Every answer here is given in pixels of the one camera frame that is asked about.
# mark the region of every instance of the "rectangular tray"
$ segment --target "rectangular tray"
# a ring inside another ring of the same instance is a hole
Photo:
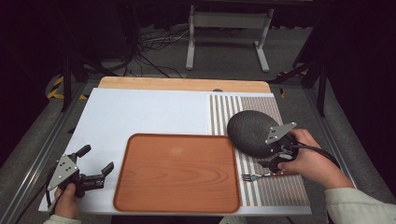
[[[121,212],[234,213],[240,207],[227,136],[132,135],[114,207]]]

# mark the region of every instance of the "table leg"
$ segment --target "table leg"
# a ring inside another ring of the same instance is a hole
[[[257,51],[257,55],[259,56],[260,65],[262,66],[262,71],[264,73],[269,72],[270,68],[268,66],[268,62],[265,58],[264,51],[262,50],[262,47],[264,45],[265,37],[267,37],[268,29],[270,28],[271,19],[273,18],[273,14],[274,14],[274,10],[269,9],[268,13],[267,13],[267,18],[265,18],[264,25],[262,26],[262,38],[260,39],[260,41],[254,42],[255,48]]]
[[[192,70],[194,65],[194,51],[195,51],[195,40],[194,40],[194,14],[195,8],[191,6],[190,9],[190,41],[189,41],[189,51],[187,52],[186,69]]]

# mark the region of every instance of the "human hand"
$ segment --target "human hand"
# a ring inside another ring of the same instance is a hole
[[[60,217],[78,219],[78,205],[75,192],[76,185],[73,183],[67,185],[64,193],[62,193],[61,189],[56,189],[55,198],[61,198],[59,199],[55,207],[55,215]]]
[[[320,147],[308,130],[293,129],[290,133],[294,135],[297,142],[311,147]],[[296,160],[281,162],[277,167],[281,170],[299,173],[318,182],[325,189],[354,188],[352,182],[332,161],[311,149],[300,148]]]

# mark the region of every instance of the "gray bracket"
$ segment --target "gray bracket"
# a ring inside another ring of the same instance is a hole
[[[285,136],[291,129],[293,129],[297,125],[296,122],[292,122],[289,124],[284,124],[276,127],[271,127],[270,132],[268,133],[267,140],[265,143],[270,145],[276,141],[278,141],[281,137]]]
[[[70,175],[78,171],[77,165],[70,160],[66,155],[62,155],[61,159],[56,166],[55,172],[53,173],[52,179],[49,182],[47,190],[55,189]]]

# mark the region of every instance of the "sleeve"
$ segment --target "sleeve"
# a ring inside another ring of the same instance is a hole
[[[46,222],[44,222],[44,224],[81,224],[81,221],[52,215]]]
[[[396,224],[396,205],[382,203],[358,189],[327,189],[326,206],[335,224]]]

